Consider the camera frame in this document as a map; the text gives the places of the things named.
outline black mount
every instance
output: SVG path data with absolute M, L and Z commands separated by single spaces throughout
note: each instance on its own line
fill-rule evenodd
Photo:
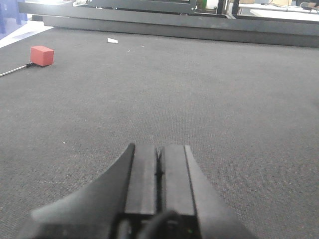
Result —
M 189 146 L 169 145 L 158 155 L 153 145 L 130 144 L 95 181 L 32 211 L 17 239 L 134 239 L 169 210 L 181 216 L 186 238 L 256 238 L 211 187 Z M 174 238 L 173 224 L 160 238 Z

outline black cable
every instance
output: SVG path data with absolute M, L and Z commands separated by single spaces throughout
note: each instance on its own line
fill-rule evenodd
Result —
M 31 66 L 33 66 L 33 65 L 34 65 L 34 63 L 33 63 L 33 62 L 30 62 L 30 63 L 26 64 L 25 67 L 26 67 L 26 68 L 29 68 L 29 67 L 31 67 Z
M 152 218 L 152 220 L 145 226 L 144 229 L 138 235 L 138 239 L 154 239 L 159 229 L 169 220 L 177 221 L 177 233 L 176 239 L 185 239 L 185 227 L 181 216 L 174 210 L 168 210 L 161 214 L 158 214 Z
M 313 10 L 315 10 L 316 12 L 317 12 L 317 14 L 319 14 L 319 11 L 318 11 L 318 9 L 315 9 L 314 7 L 309 7 L 309 6 L 304 6 L 303 7 L 303 10 L 309 10 L 309 14 L 313 11 Z

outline red block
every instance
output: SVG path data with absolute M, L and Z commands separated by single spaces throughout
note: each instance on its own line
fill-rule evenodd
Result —
M 45 46 L 31 47 L 30 60 L 39 66 L 48 66 L 53 64 L 54 50 Z

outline debris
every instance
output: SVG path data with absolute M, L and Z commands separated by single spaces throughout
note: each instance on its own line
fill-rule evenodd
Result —
M 119 43 L 117 40 L 111 39 L 111 38 L 108 38 L 108 42 L 109 43 Z

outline floor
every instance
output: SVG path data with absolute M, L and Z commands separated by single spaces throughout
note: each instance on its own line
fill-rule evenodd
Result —
M 54 28 L 0 48 L 0 69 L 33 45 L 54 64 L 0 80 L 3 238 L 130 142 L 189 144 L 259 238 L 319 238 L 319 49 Z

